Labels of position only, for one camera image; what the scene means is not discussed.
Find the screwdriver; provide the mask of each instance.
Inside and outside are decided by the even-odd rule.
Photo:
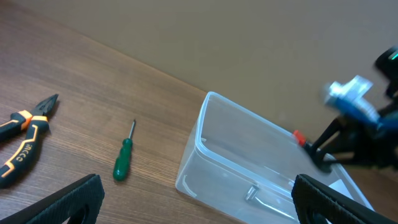
[[[130,168],[130,157],[132,149],[132,133],[136,126],[136,120],[132,122],[129,138],[122,142],[122,148],[116,162],[114,163],[113,178],[117,181],[123,181],[127,177]]]

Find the metal pin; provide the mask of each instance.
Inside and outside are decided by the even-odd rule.
[[[132,138],[132,133],[134,132],[134,127],[136,127],[136,120],[135,119],[134,119],[134,121],[132,122],[132,125],[131,125],[129,139]]]

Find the orange and black handle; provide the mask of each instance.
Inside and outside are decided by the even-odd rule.
[[[32,117],[33,116],[26,110],[12,113],[10,121],[0,124],[0,141],[19,134],[27,127]]]
[[[24,123],[22,121],[19,121],[19,123],[20,129],[23,128]],[[33,116],[28,124],[26,139],[22,141],[14,155],[0,168],[0,188],[12,184],[24,170],[29,168],[37,154],[39,135],[49,129],[46,116]]]

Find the wood grain surface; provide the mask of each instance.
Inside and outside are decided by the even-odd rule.
[[[0,190],[0,219],[95,173],[106,192],[97,223],[237,223],[174,186],[204,91],[0,2],[0,123],[54,93],[60,96],[51,132],[29,173]],[[133,119],[131,173],[115,183],[114,160]],[[1,143],[0,162],[23,139]],[[375,171],[351,174],[374,208],[398,221],[398,183]]]

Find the plastic box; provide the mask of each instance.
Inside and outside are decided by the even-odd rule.
[[[292,133],[209,92],[185,148],[175,187],[246,223],[298,223],[290,195],[307,174],[372,209],[340,165],[320,172]]]

